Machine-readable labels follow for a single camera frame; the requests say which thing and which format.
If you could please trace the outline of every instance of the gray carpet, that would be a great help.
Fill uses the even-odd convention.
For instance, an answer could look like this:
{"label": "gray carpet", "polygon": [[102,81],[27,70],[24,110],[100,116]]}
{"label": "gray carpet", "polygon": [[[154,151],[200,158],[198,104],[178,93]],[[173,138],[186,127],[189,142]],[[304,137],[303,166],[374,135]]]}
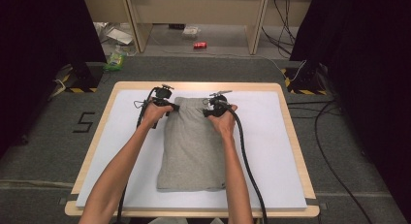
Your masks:
{"label": "gray carpet", "polygon": [[[289,62],[277,60],[280,67]],[[60,198],[70,194],[82,160],[91,143],[111,90],[121,80],[245,81],[278,82],[281,73],[266,59],[128,57],[124,69],[105,73],[96,93],[63,92],[43,109],[28,134],[29,143],[9,148],[0,160],[0,223],[77,223],[64,213]],[[329,101],[330,94],[296,95],[285,92],[288,103]],[[289,108],[320,110],[324,104],[293,105]],[[347,116],[337,104],[318,120],[322,148],[340,179],[358,198],[373,223],[406,223],[372,163],[362,155],[361,143]],[[93,122],[88,133],[78,125]],[[290,109],[314,191],[321,203],[322,223],[366,223],[360,209],[347,195],[328,168],[315,140],[314,121],[318,112]],[[5,180],[63,182],[63,187],[16,184]],[[319,223],[310,219],[272,219],[270,223]]]}

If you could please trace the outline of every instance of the folded shirt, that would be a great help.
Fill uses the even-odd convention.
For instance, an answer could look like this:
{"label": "folded shirt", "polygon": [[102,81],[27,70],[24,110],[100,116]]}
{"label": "folded shirt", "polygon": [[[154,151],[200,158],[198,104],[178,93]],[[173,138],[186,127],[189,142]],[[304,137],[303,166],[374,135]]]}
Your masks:
{"label": "folded shirt", "polygon": [[225,188],[224,149],[218,134],[203,115],[206,98],[176,97],[165,127],[164,154],[157,189],[175,191]]}

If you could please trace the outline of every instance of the hand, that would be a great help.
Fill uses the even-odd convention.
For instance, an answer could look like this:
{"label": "hand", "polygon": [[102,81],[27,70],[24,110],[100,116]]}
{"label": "hand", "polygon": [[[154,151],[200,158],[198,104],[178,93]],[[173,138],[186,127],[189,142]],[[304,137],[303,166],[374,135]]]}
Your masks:
{"label": "hand", "polygon": [[[232,105],[232,110],[235,111],[236,109],[237,106]],[[236,120],[229,111],[224,112],[224,114],[220,117],[209,115],[208,119],[214,125],[215,131],[217,131],[222,137],[231,137],[233,135]]]}
{"label": "hand", "polygon": [[142,123],[146,123],[151,128],[161,117],[163,117],[164,113],[172,111],[172,106],[158,107],[150,102],[145,109]]}

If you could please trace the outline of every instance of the forearm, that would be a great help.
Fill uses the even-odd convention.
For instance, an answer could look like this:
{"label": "forearm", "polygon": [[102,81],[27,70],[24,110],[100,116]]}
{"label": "forearm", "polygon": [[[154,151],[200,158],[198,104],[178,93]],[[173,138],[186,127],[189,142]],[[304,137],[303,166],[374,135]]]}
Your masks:
{"label": "forearm", "polygon": [[149,129],[143,122],[106,166],[88,196],[80,223],[109,223]]}
{"label": "forearm", "polygon": [[223,135],[230,223],[253,223],[247,184],[232,135]]}

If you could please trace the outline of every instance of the white object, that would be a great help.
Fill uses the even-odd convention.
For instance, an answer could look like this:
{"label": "white object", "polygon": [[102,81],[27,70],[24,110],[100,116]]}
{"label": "white object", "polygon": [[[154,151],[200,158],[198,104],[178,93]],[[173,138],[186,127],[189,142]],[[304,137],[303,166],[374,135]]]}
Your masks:
{"label": "white object", "polygon": [[[215,91],[174,91],[173,97],[208,97]],[[136,129],[140,110],[134,101],[142,101],[149,90],[122,90],[117,93],[108,121],[93,156],[77,207],[84,207],[87,197],[112,157],[123,147]],[[245,149],[253,176],[264,198],[267,211],[278,208],[306,208],[290,140],[285,129],[276,92],[234,91],[225,95],[238,105],[244,132]],[[144,142],[130,176],[124,201],[125,208],[174,208],[181,210],[227,210],[226,191],[160,192],[156,180],[163,157],[165,120],[151,130]],[[242,164],[239,132],[235,130],[237,154],[247,181],[251,207],[260,203]]]}
{"label": "white object", "polygon": [[133,41],[132,35],[119,31],[115,28],[113,28],[112,31],[109,34],[107,34],[107,36],[116,39],[117,41],[124,43],[126,45],[129,45]]}
{"label": "white object", "polygon": [[181,35],[183,39],[196,39],[198,33],[199,33],[198,27],[186,26],[184,30],[182,31]]}

